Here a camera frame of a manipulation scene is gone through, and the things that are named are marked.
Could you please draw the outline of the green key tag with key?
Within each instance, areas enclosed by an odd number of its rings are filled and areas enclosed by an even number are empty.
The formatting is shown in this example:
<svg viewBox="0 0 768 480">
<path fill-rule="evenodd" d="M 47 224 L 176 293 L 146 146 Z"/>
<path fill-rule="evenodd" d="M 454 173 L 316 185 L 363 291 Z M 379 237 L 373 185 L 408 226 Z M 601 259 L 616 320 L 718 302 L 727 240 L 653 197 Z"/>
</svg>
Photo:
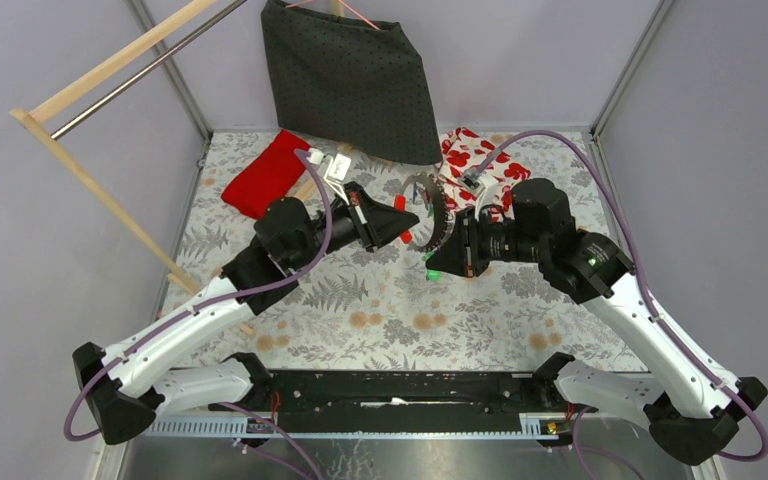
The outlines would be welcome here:
<svg viewBox="0 0 768 480">
<path fill-rule="evenodd" d="M 439 281 L 442 278 L 442 273 L 438 270 L 434 269 L 427 269 L 426 270 L 426 279 L 432 282 Z"/>
</svg>

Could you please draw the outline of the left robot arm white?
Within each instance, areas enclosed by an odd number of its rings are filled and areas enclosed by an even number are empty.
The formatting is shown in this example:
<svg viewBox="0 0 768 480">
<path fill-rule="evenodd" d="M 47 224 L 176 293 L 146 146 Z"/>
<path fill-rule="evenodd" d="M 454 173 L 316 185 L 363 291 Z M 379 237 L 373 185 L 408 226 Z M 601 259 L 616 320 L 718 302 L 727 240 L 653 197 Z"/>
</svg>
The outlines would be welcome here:
<svg viewBox="0 0 768 480">
<path fill-rule="evenodd" d="M 108 445 L 135 438 L 164 414 L 220 403 L 261 409 L 271 387 L 256 355 L 232 354 L 198 368 L 179 362 L 284 299 L 326 255 L 353 242 L 374 252 L 418 222 L 417 215 L 372 199 L 355 182 L 316 217 L 296 198 L 274 201 L 255 222 L 249 245 L 190 300 L 125 340 L 107 347 L 88 342 L 73 352 L 81 388 L 76 402 L 87 405 Z"/>
</svg>

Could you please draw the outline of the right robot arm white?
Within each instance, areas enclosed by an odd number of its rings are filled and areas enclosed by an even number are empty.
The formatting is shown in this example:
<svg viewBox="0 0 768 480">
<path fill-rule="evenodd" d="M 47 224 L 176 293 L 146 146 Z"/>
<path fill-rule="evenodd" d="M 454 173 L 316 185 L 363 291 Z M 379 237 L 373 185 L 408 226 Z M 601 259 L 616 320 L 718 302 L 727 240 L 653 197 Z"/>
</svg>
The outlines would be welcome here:
<svg viewBox="0 0 768 480">
<path fill-rule="evenodd" d="M 473 207 L 458 212 L 428 268 L 473 278 L 493 261 L 533 263 L 551 287 L 608 325 L 651 372 L 648 380 L 633 380 L 556 353 L 534 372 L 537 405 L 557 412 L 572 403 L 627 420 L 687 465 L 723 454 L 767 388 L 722 367 L 669 315 L 651 313 L 633 262 L 610 238 L 577 228 L 567 195 L 551 181 L 522 181 L 511 196 L 512 214 L 500 222 Z"/>
</svg>

